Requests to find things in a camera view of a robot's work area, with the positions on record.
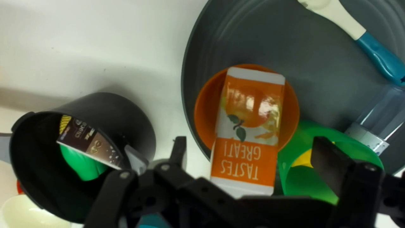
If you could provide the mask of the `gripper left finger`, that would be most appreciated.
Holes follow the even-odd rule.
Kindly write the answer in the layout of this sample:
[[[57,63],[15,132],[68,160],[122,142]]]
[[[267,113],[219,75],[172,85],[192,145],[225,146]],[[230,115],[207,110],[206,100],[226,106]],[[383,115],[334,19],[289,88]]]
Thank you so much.
[[[136,228],[149,214],[160,215],[171,228],[237,228],[226,212],[230,197],[182,169],[185,139],[177,137],[170,158],[144,174],[129,169],[110,172],[84,228]]]

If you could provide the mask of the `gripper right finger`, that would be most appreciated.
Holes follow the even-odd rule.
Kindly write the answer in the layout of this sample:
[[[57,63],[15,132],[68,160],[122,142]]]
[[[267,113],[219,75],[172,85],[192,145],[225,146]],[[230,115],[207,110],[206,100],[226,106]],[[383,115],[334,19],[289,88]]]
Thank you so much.
[[[405,172],[396,177],[352,159],[323,136],[313,139],[311,164],[339,199],[327,228],[375,228],[379,213],[405,228]]]

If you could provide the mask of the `green plastic bowl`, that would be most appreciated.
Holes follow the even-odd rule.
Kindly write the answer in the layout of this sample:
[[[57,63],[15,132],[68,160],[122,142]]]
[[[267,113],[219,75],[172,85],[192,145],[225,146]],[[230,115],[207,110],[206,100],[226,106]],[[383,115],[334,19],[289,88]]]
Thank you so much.
[[[310,121],[300,121],[290,142],[312,141],[315,136],[325,136],[349,157],[366,161],[383,168],[379,156],[369,147],[352,139],[348,135],[332,128]],[[302,152],[293,152],[288,144],[278,153],[278,169],[283,193],[286,196],[311,196],[332,204],[338,202],[338,196],[321,180],[319,174],[310,167],[292,167],[294,160]]]

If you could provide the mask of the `orange juice carton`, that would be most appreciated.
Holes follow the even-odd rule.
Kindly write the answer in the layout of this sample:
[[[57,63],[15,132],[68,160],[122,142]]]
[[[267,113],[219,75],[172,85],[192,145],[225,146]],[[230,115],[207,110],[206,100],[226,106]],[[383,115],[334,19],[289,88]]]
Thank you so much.
[[[285,77],[231,67],[220,96],[210,181],[234,198],[271,196]]]

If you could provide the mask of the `orange bowl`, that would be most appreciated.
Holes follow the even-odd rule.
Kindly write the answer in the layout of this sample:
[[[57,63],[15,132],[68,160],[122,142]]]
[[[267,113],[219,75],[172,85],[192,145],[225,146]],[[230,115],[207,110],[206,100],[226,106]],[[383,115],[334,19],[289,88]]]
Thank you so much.
[[[195,128],[195,136],[201,140],[199,144],[208,158],[211,157],[211,150],[216,137],[216,118],[227,70],[218,72],[206,82],[194,106],[194,124],[191,126]],[[289,143],[298,127],[299,120],[300,108],[297,96],[292,86],[285,82],[281,128],[278,134],[279,150]]]

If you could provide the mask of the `brown chocolate carton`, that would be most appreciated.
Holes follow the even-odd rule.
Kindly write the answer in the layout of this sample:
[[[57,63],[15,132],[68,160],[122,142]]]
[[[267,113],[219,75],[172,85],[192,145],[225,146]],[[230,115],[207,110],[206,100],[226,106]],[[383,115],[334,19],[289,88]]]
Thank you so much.
[[[63,115],[56,143],[120,170],[130,167],[127,158],[100,131],[77,118]]]

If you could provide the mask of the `cream bowl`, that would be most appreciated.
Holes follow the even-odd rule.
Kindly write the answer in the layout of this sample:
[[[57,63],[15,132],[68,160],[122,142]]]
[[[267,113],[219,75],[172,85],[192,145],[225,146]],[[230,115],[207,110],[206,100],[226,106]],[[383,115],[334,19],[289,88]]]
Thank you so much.
[[[1,206],[0,228],[72,228],[72,224],[39,208],[22,194]]]

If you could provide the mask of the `teal plastic piece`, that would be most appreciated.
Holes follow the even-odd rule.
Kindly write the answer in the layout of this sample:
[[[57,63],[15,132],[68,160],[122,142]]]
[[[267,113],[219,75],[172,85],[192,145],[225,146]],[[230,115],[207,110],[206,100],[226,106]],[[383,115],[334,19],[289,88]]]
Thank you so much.
[[[158,214],[144,215],[136,228],[171,228],[171,226]]]

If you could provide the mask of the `yellow toy piece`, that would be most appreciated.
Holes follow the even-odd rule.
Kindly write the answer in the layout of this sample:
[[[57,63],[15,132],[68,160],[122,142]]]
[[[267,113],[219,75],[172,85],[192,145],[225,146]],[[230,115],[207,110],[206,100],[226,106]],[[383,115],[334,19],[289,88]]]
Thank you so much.
[[[311,163],[313,141],[308,141],[308,142],[294,141],[294,142],[289,143],[288,146],[292,146],[293,152],[302,152],[294,160],[292,167],[306,166],[306,167],[313,168],[312,163]]]

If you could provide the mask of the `clear bottle with silver label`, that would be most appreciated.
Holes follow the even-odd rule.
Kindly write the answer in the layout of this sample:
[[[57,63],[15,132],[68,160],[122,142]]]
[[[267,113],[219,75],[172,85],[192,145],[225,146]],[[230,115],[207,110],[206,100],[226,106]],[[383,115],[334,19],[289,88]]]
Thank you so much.
[[[345,134],[380,156],[405,126],[405,88],[387,85],[376,95]]]

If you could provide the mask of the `black pot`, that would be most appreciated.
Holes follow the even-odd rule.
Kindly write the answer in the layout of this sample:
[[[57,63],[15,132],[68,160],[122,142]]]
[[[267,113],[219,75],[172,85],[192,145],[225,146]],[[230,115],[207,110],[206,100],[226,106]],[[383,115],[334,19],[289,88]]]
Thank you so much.
[[[63,115],[94,127],[119,152],[129,145],[148,161],[156,153],[156,135],[135,103],[108,92],[86,95],[50,110],[31,111],[14,123],[9,156],[23,192],[39,208],[69,222],[83,223],[111,169],[92,181],[78,177],[56,143]]]

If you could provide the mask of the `green plastic toy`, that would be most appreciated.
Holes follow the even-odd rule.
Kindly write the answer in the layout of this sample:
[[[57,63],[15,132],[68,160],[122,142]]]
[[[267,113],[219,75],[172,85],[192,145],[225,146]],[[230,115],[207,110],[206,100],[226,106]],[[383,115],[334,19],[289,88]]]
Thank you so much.
[[[67,164],[82,181],[92,181],[107,171],[108,166],[91,159],[69,147],[60,145],[60,150]]]

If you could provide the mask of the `dark grey round plate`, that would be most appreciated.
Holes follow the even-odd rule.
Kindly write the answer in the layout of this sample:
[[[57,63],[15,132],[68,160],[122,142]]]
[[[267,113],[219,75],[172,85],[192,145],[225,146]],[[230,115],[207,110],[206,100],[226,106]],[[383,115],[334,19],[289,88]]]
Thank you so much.
[[[194,104],[217,72],[258,64],[285,76],[301,120],[345,131],[390,82],[349,35],[297,0],[208,0],[191,31],[181,95],[194,146],[187,170],[209,175],[209,149],[194,127]]]

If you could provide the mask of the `white and blue spoon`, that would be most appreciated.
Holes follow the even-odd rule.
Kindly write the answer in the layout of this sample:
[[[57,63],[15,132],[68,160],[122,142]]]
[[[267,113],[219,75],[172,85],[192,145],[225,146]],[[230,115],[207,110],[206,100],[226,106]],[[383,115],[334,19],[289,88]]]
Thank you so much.
[[[340,0],[297,0],[309,11],[318,14],[345,31],[391,83],[405,86],[405,64],[382,45],[344,8]]]

